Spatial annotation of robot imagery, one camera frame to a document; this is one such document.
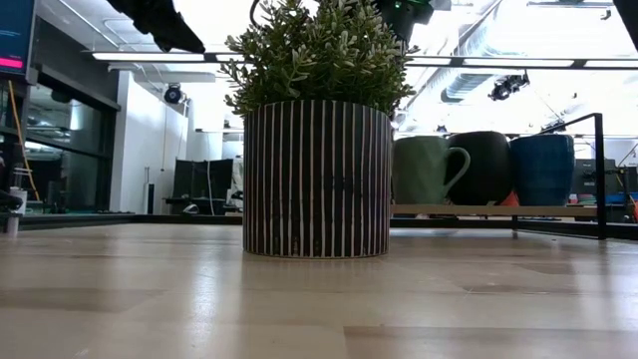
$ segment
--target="screen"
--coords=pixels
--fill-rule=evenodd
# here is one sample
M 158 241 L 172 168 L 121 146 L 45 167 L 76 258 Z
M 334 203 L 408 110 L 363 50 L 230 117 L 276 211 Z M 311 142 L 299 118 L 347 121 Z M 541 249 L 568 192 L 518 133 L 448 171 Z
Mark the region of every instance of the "screen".
M 0 78 L 29 70 L 35 0 L 0 0 Z

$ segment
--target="fluorescent light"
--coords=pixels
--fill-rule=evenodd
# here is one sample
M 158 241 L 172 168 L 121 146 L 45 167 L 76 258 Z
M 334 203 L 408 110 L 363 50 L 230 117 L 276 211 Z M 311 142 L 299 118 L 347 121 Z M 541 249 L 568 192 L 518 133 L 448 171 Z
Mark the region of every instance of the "fluorescent light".
M 465 59 L 463 64 L 466 66 L 482 66 L 482 67 L 507 67 L 513 66 L 518 68 L 568 68 L 574 64 L 573 60 L 549 60 L 549 59 L 500 59 L 500 58 L 484 58 L 484 59 Z
M 217 57 L 217 60 L 220 62 L 228 62 L 230 60 L 234 60 L 237 62 L 245 62 L 246 60 L 243 58 L 242 55 L 239 54 L 216 54 L 215 55 Z
M 638 58 L 627 60 L 589 60 L 585 67 L 638 69 Z
M 114 52 L 114 53 L 94 53 L 93 57 L 100 61 L 119 62 L 203 62 L 201 54 L 190 53 L 143 53 L 143 52 Z
M 425 65 L 425 66 L 447 66 L 450 64 L 450 58 L 436 58 L 436 57 L 412 57 L 412 61 L 408 62 L 407 65 Z

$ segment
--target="plant pot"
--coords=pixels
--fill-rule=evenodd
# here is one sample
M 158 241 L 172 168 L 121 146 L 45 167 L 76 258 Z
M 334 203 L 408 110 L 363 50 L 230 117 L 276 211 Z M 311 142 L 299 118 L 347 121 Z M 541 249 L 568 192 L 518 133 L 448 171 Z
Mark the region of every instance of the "plant pot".
M 384 254 L 391 127 L 365 106 L 294 101 L 245 117 L 244 249 L 282 257 Z
M 574 139 L 539 135 L 510 145 L 520 205 L 566 205 L 574 176 Z
M 459 153 L 465 163 L 446 181 L 448 161 Z M 464 149 L 450 148 L 448 140 L 437 136 L 415 136 L 397 140 L 393 146 L 392 181 L 396 204 L 443 204 L 450 188 L 470 168 Z
M 454 204 L 500 204 L 513 189 L 513 175 L 507 137 L 496 132 L 472 132 L 450 137 L 450 146 L 465 149 L 472 158 L 470 169 L 449 193 Z M 464 165 L 464 158 L 452 155 L 448 180 Z

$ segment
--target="orange object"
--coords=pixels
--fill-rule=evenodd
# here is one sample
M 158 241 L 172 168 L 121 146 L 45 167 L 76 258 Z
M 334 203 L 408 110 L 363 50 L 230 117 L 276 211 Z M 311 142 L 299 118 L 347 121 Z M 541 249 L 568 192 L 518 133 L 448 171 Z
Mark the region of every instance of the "orange object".
M 506 206 L 519 206 L 518 204 L 518 196 L 516 196 L 516 193 L 514 191 L 512 191 L 507 198 L 500 203 L 500 205 L 506 205 Z

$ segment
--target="potted plant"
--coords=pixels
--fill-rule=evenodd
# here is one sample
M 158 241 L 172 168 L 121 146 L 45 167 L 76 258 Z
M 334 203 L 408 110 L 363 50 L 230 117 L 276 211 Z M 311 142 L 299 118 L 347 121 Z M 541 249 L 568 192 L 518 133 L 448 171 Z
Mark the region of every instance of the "potted plant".
M 401 43 L 370 0 L 322 0 L 313 16 L 300 0 L 262 9 L 263 25 L 226 41 L 249 65 L 221 69 L 245 125 L 245 250 L 387 252 L 389 115 L 412 93 Z

